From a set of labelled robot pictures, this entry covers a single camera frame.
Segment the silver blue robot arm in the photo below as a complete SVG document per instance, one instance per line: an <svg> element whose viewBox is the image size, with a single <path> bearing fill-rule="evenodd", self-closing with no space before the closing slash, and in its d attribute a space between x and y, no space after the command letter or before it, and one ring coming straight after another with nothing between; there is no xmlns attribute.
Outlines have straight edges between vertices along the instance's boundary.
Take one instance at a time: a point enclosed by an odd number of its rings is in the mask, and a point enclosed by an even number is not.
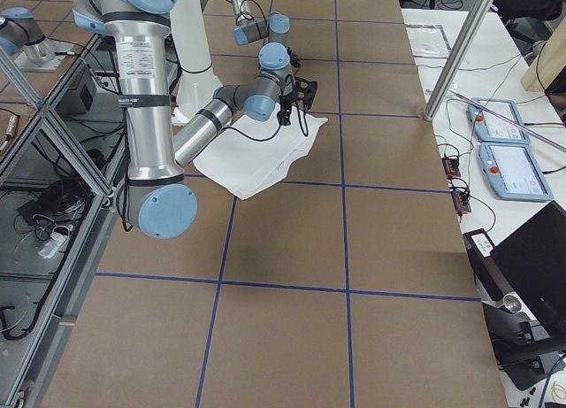
<svg viewBox="0 0 566 408"><path fill-rule="evenodd" d="M233 38L239 46L260 40L277 42L287 47L290 18L279 12L265 14L255 0L229 0L233 7Z"/></svg>
<svg viewBox="0 0 566 408"><path fill-rule="evenodd" d="M195 219L197 199L184 169L242 112L288 118L294 74L289 19L255 21L250 0L228 0L239 45L263 41L250 84L223 85L214 74L200 0L73 0L76 24L113 37L119 106L126 112L129 162L115 195L121 218L145 235L172 239Z"/></svg>

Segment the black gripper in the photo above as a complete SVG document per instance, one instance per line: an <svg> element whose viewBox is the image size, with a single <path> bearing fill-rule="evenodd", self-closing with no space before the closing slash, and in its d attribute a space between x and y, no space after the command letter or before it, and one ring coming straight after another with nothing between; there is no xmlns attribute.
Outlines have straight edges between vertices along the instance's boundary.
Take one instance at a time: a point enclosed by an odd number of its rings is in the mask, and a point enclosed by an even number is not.
<svg viewBox="0 0 566 408"><path fill-rule="evenodd" d="M280 126L289 126L291 124L291 113L294 103L295 91L293 89L279 97L279 111L277 112L277 120Z"/></svg>

